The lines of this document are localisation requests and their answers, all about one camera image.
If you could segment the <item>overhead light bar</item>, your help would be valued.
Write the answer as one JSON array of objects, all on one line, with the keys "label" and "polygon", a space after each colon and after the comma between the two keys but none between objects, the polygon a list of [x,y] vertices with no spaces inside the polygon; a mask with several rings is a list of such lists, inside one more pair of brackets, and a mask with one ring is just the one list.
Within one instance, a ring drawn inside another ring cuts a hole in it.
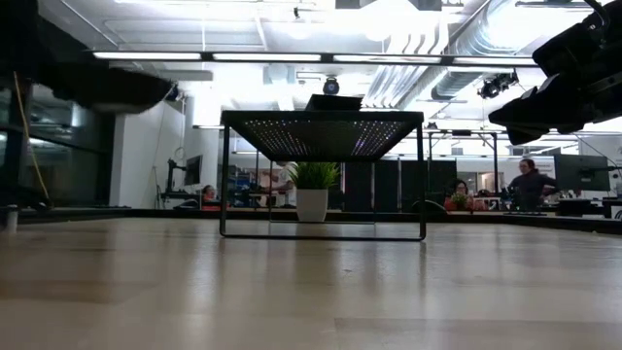
[{"label": "overhead light bar", "polygon": [[220,63],[312,63],[483,68],[537,68],[529,56],[380,54],[315,52],[93,52],[94,57],[118,61],[192,61]]}]

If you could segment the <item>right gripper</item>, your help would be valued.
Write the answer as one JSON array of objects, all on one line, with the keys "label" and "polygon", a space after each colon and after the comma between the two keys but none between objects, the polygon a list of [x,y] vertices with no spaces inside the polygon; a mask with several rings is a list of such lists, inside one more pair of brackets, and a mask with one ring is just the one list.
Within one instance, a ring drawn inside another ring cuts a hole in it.
[{"label": "right gripper", "polygon": [[593,13],[532,54],[544,83],[489,114],[490,122],[507,127],[511,144],[622,116],[622,0],[584,1]]}]

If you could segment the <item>black office chair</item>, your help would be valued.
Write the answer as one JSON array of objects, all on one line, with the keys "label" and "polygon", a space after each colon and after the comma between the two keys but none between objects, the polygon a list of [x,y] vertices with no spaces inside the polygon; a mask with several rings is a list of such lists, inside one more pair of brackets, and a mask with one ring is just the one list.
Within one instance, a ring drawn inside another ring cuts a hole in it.
[{"label": "black office chair", "polygon": [[447,210],[437,202],[431,200],[417,200],[411,206],[411,211],[415,214],[420,214],[425,211],[428,215],[446,215]]}]

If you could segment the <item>person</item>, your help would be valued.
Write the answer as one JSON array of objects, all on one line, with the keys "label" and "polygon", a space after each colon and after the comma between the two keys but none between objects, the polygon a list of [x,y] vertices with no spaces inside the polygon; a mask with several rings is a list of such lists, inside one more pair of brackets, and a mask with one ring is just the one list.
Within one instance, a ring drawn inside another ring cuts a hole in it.
[{"label": "person", "polygon": [[473,210],[473,198],[468,193],[467,184],[463,180],[454,181],[451,190],[445,196],[443,206],[447,211]]},{"label": "person", "polygon": [[541,174],[530,158],[520,160],[519,170],[520,175],[508,187],[514,190],[520,211],[537,212],[545,196],[560,190],[557,181]]},{"label": "person", "polygon": [[218,199],[216,190],[213,186],[205,186],[200,193],[200,205],[201,207],[219,206],[220,201]]},{"label": "person", "polygon": [[295,208],[296,187],[293,180],[294,163],[290,161],[277,161],[280,167],[278,172],[271,176],[272,190],[277,193],[276,206],[282,208]]}]

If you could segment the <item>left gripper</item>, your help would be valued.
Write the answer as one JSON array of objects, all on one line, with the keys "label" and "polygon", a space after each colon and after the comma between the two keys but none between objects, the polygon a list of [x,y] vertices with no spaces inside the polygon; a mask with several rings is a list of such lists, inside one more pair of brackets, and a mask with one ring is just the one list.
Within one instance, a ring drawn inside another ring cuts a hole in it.
[{"label": "left gripper", "polygon": [[126,71],[117,68],[43,67],[41,84],[61,100],[73,101],[98,112],[144,112],[161,102],[175,88],[166,80],[154,80],[116,91],[126,79]]}]

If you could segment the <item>black square mini plate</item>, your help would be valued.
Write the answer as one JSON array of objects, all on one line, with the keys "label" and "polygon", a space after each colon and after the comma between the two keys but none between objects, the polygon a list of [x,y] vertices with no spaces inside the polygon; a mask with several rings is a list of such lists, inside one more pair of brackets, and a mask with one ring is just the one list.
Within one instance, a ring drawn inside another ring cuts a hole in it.
[{"label": "black square mini plate", "polygon": [[363,99],[354,96],[312,94],[308,100],[306,111],[359,111]]}]

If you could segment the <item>black perforated metal rack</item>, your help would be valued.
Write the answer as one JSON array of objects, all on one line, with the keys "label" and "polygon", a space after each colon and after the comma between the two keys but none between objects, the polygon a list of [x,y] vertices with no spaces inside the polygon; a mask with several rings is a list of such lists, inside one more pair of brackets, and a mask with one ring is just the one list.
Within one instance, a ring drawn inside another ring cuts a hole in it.
[{"label": "black perforated metal rack", "polygon": [[424,161],[421,112],[224,111],[223,170],[229,166],[235,131],[270,161],[370,162],[416,133],[417,160]]}]

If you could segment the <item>black aluminium table frame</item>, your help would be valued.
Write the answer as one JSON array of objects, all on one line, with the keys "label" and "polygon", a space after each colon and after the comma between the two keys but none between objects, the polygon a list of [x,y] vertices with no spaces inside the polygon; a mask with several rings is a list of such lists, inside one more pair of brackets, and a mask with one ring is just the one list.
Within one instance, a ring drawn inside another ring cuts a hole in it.
[{"label": "black aluminium table frame", "polygon": [[[129,209],[129,208],[64,208],[53,209],[47,212],[23,210],[18,215],[21,224],[41,224],[68,221],[88,221],[118,218],[142,219],[202,219],[218,220],[221,214],[218,211],[179,211],[156,209]],[[295,221],[294,211],[246,211],[231,210],[226,213],[229,220],[250,221]],[[416,213],[357,213],[357,212],[329,212],[326,216],[328,223],[416,223],[419,215]],[[478,224],[478,225],[515,225],[532,228],[553,228],[596,232],[602,234],[622,235],[622,221],[612,219],[591,219],[558,216],[535,216],[523,214],[503,214],[499,212],[451,212],[449,214],[429,213],[427,223],[435,224]]]}]

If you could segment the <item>black room divider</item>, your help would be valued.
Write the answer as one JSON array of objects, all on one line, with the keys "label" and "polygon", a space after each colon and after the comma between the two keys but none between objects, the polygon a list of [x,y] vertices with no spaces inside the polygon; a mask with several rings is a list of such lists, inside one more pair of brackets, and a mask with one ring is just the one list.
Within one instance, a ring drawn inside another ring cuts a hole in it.
[{"label": "black room divider", "polygon": [[441,205],[458,178],[457,163],[447,160],[351,162],[344,164],[344,175],[343,209],[380,213],[413,213],[420,200],[420,184],[426,199]]}]

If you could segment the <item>green plant in white pot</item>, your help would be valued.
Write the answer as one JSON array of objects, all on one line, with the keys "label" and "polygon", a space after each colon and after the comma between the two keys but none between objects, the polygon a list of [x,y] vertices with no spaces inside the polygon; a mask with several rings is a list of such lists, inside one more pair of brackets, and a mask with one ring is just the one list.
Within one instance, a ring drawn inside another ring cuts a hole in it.
[{"label": "green plant in white pot", "polygon": [[328,190],[338,179],[335,162],[298,162],[290,171],[296,192],[296,214],[302,223],[323,223],[328,211]]}]

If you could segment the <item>dark glass cabinet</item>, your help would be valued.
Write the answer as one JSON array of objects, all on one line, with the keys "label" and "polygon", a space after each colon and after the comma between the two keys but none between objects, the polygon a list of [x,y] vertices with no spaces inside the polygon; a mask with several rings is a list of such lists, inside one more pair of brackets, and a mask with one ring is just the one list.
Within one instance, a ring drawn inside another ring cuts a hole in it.
[{"label": "dark glass cabinet", "polygon": [[115,120],[91,112],[34,112],[25,153],[0,128],[0,184],[12,177],[56,206],[108,200]]}]

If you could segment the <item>small grey cylinder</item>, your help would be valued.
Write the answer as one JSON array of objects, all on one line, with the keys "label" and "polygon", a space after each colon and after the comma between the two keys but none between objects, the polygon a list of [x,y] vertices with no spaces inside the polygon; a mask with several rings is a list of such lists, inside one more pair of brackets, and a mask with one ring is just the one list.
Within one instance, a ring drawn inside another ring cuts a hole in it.
[{"label": "small grey cylinder", "polygon": [[17,231],[19,208],[14,205],[0,207],[0,233],[14,234]]}]

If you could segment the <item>black computer monitor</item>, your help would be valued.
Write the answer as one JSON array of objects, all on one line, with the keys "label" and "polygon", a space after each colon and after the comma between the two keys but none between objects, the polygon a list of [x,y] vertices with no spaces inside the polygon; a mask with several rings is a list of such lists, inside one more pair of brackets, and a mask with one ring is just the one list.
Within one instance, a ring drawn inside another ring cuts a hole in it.
[{"label": "black computer monitor", "polygon": [[202,156],[195,156],[187,159],[184,178],[186,186],[198,185],[200,183],[201,167]]},{"label": "black computer monitor", "polygon": [[607,192],[610,190],[608,163],[605,157],[555,155],[557,187],[561,190]]}]

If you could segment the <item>black ceiling track light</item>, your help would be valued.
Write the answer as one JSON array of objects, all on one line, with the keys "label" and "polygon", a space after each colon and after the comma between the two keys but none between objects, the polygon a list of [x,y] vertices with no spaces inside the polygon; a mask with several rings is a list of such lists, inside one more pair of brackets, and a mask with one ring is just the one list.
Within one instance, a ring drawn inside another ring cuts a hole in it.
[{"label": "black ceiling track light", "polygon": [[515,71],[511,73],[499,73],[486,78],[483,86],[477,91],[482,99],[492,99],[500,93],[508,90],[511,86],[519,82],[518,75]]}]

